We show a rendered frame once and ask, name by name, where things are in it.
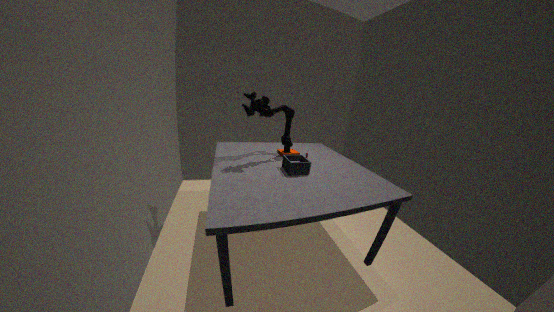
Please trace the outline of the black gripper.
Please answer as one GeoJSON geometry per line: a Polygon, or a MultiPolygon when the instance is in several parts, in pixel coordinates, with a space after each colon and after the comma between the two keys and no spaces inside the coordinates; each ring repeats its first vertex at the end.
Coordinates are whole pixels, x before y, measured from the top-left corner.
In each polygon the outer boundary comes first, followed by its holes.
{"type": "Polygon", "coordinates": [[[255,108],[255,106],[257,105],[257,101],[254,101],[255,98],[257,97],[257,93],[254,91],[252,93],[244,93],[244,95],[251,100],[251,105],[250,107],[247,106],[247,105],[244,105],[242,104],[242,106],[244,107],[244,109],[246,110],[247,112],[247,116],[252,116],[254,115],[254,111],[258,112],[260,109],[257,109],[255,108]]]}

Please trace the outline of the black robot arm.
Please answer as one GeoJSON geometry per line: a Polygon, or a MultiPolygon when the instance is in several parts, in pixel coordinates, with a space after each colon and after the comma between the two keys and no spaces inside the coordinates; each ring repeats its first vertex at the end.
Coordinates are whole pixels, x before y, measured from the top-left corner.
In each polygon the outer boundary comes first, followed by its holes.
{"type": "MultiPolygon", "coordinates": [[[[257,101],[257,100],[255,100],[257,101]]],[[[262,96],[261,100],[259,99],[257,101],[257,105],[255,108],[260,109],[258,113],[260,113],[259,117],[272,117],[274,114],[283,111],[285,113],[286,117],[286,125],[285,125],[285,132],[284,135],[281,137],[282,145],[284,145],[284,151],[285,153],[291,153],[290,147],[293,145],[291,142],[290,137],[290,129],[291,129],[291,122],[292,118],[294,118],[295,111],[288,107],[287,105],[282,105],[279,107],[276,107],[274,109],[270,109],[268,106],[269,99],[267,97],[262,96]],[[265,110],[268,109],[268,110],[265,110]]]]}

